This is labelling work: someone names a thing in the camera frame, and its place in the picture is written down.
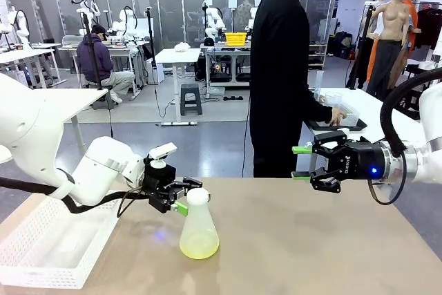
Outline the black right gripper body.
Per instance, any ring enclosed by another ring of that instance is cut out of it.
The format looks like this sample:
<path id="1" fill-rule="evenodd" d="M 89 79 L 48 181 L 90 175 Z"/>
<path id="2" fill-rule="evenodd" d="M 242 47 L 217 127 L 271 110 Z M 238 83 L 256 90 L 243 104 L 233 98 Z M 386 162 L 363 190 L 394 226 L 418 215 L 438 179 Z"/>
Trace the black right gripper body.
<path id="1" fill-rule="evenodd" d="M 379 143 L 346 142 L 332 149 L 327 171 L 337 180 L 380 180 L 385 167 Z"/>

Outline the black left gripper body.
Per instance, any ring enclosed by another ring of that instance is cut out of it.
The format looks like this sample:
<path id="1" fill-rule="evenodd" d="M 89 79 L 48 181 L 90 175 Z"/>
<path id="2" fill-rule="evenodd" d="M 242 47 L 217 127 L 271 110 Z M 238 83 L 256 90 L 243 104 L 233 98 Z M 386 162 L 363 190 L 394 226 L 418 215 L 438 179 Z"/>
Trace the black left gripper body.
<path id="1" fill-rule="evenodd" d="M 161 191 L 169 191 L 175 181 L 176 168 L 166 165 L 156 169 L 150 164 L 145 166 L 142 192 L 148 196 L 148 203 L 155 209 L 158 207 L 157 194 Z"/>

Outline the person's right hand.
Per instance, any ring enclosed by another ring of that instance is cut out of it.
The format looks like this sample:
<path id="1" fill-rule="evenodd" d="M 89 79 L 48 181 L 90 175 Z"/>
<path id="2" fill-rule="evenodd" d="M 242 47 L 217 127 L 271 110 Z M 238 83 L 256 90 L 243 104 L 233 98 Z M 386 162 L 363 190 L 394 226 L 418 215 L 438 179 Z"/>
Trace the person's right hand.
<path id="1" fill-rule="evenodd" d="M 329 122 L 330 126 L 340 126 L 340 123 L 343 119 L 347 117 L 345 111 L 340 108 L 333 107 L 331 110 L 331 120 Z"/>

